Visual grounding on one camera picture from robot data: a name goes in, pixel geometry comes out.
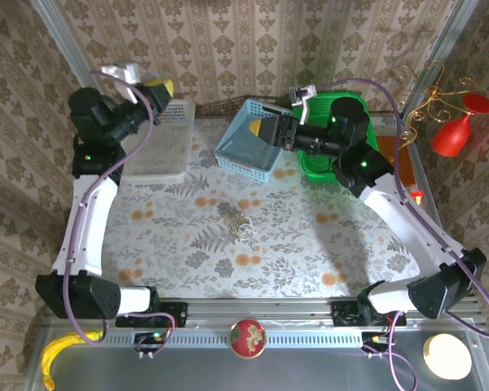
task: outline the fern pattern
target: fern pattern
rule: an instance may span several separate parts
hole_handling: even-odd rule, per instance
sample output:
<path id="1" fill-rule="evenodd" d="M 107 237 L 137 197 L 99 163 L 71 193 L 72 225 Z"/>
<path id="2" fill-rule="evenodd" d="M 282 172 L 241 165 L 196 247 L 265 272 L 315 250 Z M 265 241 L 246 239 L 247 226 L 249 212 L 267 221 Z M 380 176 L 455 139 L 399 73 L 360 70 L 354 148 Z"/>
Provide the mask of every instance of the fern pattern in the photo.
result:
<path id="1" fill-rule="evenodd" d="M 269 183 L 219 168 L 210 153 L 228 125 L 196 121 L 199 148 L 181 183 L 120 186 L 105 278 L 156 286 L 162 297 L 332 297 L 416 275 L 387 225 L 339 185 L 308 182 L 296 154 L 280 155 Z M 233 234 L 245 216 L 251 244 Z"/>

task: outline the round white light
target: round white light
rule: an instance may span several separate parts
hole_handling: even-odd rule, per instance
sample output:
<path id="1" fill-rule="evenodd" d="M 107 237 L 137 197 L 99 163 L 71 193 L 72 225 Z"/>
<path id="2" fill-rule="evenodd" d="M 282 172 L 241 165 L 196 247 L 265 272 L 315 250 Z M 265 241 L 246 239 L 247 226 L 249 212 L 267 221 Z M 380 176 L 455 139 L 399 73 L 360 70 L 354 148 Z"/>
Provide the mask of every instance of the round white light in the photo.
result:
<path id="1" fill-rule="evenodd" d="M 424 360 L 438 377 L 464 379 L 471 372 L 473 360 L 464 343 L 451 334 L 438 334 L 424 343 Z"/>

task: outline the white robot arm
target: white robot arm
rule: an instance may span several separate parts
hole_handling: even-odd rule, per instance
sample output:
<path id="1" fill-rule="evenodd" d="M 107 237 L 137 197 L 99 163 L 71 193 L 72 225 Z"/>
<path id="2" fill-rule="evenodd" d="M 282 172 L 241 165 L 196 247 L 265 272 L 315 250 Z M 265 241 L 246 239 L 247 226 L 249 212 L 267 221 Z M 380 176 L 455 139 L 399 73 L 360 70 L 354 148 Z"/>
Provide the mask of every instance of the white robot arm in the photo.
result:
<path id="1" fill-rule="evenodd" d="M 157 122 L 172 98 L 171 81 L 153 78 L 135 87 L 151 104 L 154 122 Z M 114 319 L 122 314 L 156 311 L 159 296 L 154 287 L 120 287 L 101 278 L 101 250 L 108 212 L 117 194 L 123 167 L 114 170 L 94 189 L 86 207 L 82 205 L 92 184 L 125 156 L 121 141 L 137 132 L 141 123 L 148 119 L 147 109 L 137 99 L 136 103 L 125 100 L 112 108 L 93 88 L 73 93 L 69 106 L 77 128 L 73 205 L 52 272 L 37 277 L 36 290 L 60 318 L 68 317 L 64 304 L 64 275 L 69 276 L 69 299 L 76 319 Z M 77 222 L 79 209 L 83 215 Z M 72 242 L 74 251 L 70 261 Z"/>
<path id="2" fill-rule="evenodd" d="M 304 96 L 298 96 L 299 92 L 292 91 L 292 99 L 303 102 Z M 418 276 L 395 282 L 379 281 L 359 294 L 358 307 L 364 323 L 383 319 L 382 315 L 396 310 L 418 310 L 431 319 L 440 317 L 470 294 L 473 287 L 452 254 L 476 278 L 482 273 L 485 256 L 477 248 L 465 250 L 406 191 L 399 191 L 393 166 L 366 144 L 369 117 L 357 99 L 336 99 L 330 111 L 333 120 L 327 129 L 301 125 L 297 118 L 281 115 L 254 121 L 250 130 L 286 151 L 335 158 L 332 167 L 338 182 L 374 210 L 415 258 L 420 269 Z"/>

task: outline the yellow banana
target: yellow banana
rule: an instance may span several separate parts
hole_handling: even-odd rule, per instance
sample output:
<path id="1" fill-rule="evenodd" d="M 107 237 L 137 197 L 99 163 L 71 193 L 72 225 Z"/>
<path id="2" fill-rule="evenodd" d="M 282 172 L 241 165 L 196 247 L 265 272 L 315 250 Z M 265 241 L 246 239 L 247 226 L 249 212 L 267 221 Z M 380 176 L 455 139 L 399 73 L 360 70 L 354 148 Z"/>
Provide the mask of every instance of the yellow banana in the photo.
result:
<path id="1" fill-rule="evenodd" d="M 99 340 L 103 335 L 103 332 L 93 331 L 85 332 L 85 334 L 92 340 Z M 82 344 L 85 344 L 85 341 L 76 332 L 70 332 L 69 334 L 55 338 L 44 348 L 40 361 L 42 367 L 43 385 L 45 385 L 48 391 L 53 391 L 53 389 L 55 389 L 55 381 L 51 377 L 51 364 L 55 360 L 56 356 L 68 346 Z"/>

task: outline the clear plastic container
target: clear plastic container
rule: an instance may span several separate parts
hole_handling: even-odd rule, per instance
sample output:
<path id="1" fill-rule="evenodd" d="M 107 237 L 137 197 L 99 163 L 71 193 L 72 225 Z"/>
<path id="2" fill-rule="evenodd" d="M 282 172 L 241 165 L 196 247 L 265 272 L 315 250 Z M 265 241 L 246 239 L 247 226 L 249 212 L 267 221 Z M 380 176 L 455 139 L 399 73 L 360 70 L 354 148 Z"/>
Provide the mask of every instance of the clear plastic container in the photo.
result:
<path id="1" fill-rule="evenodd" d="M 133 185 L 181 183 L 190 165 L 195 114 L 192 101 L 172 99 L 147 143 L 123 167 L 121 181 Z M 123 149 L 132 151 L 147 130 L 148 123 L 144 122 L 137 134 L 124 140 Z"/>

